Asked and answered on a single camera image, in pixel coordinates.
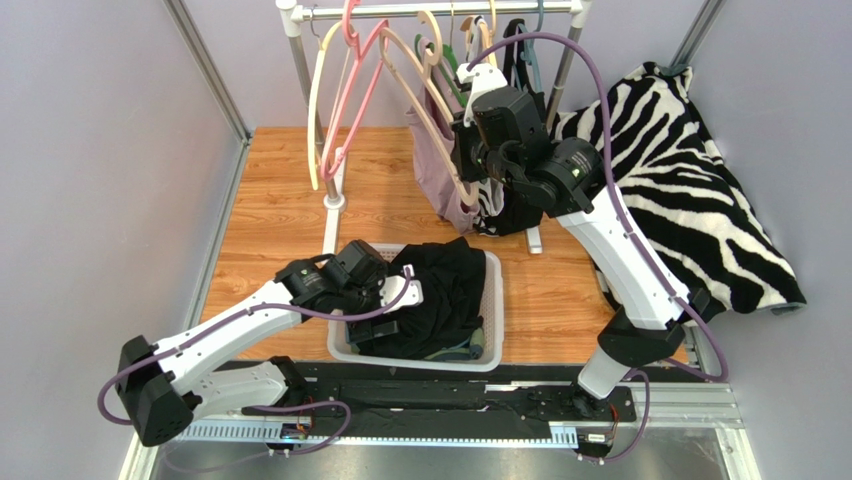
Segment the dark top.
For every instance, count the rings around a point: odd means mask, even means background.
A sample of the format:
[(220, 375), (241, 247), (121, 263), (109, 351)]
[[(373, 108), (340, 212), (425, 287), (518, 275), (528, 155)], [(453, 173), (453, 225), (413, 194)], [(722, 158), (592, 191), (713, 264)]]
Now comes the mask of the dark top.
[(414, 107), (406, 112), (406, 117), (413, 139), (414, 177), (421, 191), (441, 220), (451, 223), (461, 235), (474, 232), (479, 207), (461, 201), (427, 124)]

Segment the black tank top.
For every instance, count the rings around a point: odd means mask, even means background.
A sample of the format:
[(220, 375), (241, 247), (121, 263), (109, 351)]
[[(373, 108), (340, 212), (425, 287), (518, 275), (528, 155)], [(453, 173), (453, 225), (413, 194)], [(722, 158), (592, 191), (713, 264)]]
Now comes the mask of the black tank top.
[(391, 261), (399, 273), (412, 265), (425, 299), (414, 307), (382, 315), (396, 320), (397, 334), (365, 343), (353, 343), (360, 355), (407, 360), (425, 360), (441, 349), (467, 340), (483, 329), (479, 313), (485, 282), (484, 251), (459, 237), (449, 243), (405, 246)]

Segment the green tank top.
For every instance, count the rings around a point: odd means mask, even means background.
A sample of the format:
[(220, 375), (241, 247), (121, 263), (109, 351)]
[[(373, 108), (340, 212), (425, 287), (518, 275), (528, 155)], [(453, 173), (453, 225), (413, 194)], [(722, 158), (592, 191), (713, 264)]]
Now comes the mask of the green tank top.
[(471, 361), (480, 359), (485, 351), (486, 336), (482, 328), (473, 331), (471, 336), (462, 343), (441, 349), (425, 357), (426, 361), (449, 362)]

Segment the pink plastic hanger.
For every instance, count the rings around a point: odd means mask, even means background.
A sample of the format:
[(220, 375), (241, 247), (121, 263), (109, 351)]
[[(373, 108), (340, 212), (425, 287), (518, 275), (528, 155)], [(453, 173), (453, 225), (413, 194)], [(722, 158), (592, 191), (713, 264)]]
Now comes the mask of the pink plastic hanger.
[[(331, 140), (334, 140), (337, 134), (339, 133), (339, 130), (342, 127), (344, 114), (346, 113), (349, 104), (354, 100), (356, 81), (361, 76), (361, 71), (365, 66), (366, 59), (368, 57), (368, 54), (370, 53), (370, 50), (379, 40), (379, 34), (381, 33), (381, 31), (389, 26), (389, 22), (386, 19), (380, 20), (369, 32), (367, 37), (362, 40), (358, 31), (352, 25), (352, 14), (354, 8), (356, 6), (359, 6), (360, 4), (361, 1), (345, 1), (343, 6), (343, 15), (341, 19), (341, 28), (343, 29), (343, 40), (349, 48), (349, 51), (354, 55), (354, 60), (349, 70), (348, 76), (346, 77), (346, 82), (342, 86), (341, 95), (338, 101), (335, 103), (334, 113), (332, 115), (329, 126), (329, 134)], [(374, 69), (370, 83), (368, 84), (365, 90), (364, 96), (360, 100), (358, 110), (349, 128), (347, 136), (342, 143), (341, 152), (333, 153), (331, 150), (331, 146), (326, 146), (323, 149), (323, 153), (320, 160), (320, 174), (325, 181), (332, 179), (332, 177), (340, 169), (343, 163), (343, 157), (349, 153), (355, 135), (357, 134), (363, 117), (367, 111), (369, 102), (375, 91), (378, 78), (381, 74), (381, 70), (381, 63), (378, 63)]]

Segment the cream plastic hanger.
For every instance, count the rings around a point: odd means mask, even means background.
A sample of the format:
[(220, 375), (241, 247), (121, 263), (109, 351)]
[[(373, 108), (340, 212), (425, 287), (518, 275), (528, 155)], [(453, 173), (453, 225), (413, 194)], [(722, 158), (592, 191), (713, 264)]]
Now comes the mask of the cream plastic hanger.
[[(351, 60), (351, 54), (357, 49), (358, 40), (350, 39), (349, 30), (349, 22), (342, 15), (318, 43), (308, 96), (308, 117), (312, 124), (308, 127), (306, 140), (310, 185), (314, 191), (341, 169), (350, 150), (349, 138), (340, 145), (335, 143), (351, 90), (350, 73), (356, 64)], [(330, 73), (331, 68), (338, 74), (337, 86), (332, 96), (323, 96), (324, 75)]]

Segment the blue tank top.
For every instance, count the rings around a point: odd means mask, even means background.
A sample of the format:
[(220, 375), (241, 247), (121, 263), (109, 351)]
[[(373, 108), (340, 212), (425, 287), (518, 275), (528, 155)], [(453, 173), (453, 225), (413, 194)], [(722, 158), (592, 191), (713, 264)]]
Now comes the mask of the blue tank top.
[(329, 345), (331, 351), (345, 355), (357, 355), (359, 353), (358, 347), (350, 343), (349, 340), (350, 335), (347, 325), (337, 325), (330, 329)]

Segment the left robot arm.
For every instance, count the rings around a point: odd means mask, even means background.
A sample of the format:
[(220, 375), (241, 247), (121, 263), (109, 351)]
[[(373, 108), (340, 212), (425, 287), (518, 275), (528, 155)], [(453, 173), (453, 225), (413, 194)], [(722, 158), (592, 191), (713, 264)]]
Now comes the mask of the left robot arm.
[(337, 254), (294, 260), (246, 299), (174, 336), (127, 341), (114, 390), (127, 416), (98, 407), (108, 421), (130, 425), (146, 447), (177, 437), (211, 415), (249, 409), (284, 415), (307, 409), (306, 382), (286, 357), (226, 368), (236, 356), (310, 319), (353, 323), (416, 306), (424, 294), (411, 265), (393, 266), (363, 240)]

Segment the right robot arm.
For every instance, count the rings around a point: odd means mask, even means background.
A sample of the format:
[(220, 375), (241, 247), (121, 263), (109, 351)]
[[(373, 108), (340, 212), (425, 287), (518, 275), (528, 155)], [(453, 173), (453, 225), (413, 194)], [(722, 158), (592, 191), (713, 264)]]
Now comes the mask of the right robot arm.
[(688, 288), (666, 271), (611, 190), (588, 141), (552, 140), (535, 97), (515, 87), (474, 87), (456, 120), (452, 158), (463, 179), (490, 177), (554, 218), (584, 247), (620, 303), (581, 370), (581, 397), (602, 401), (633, 368), (674, 354), (685, 338), (678, 299)]

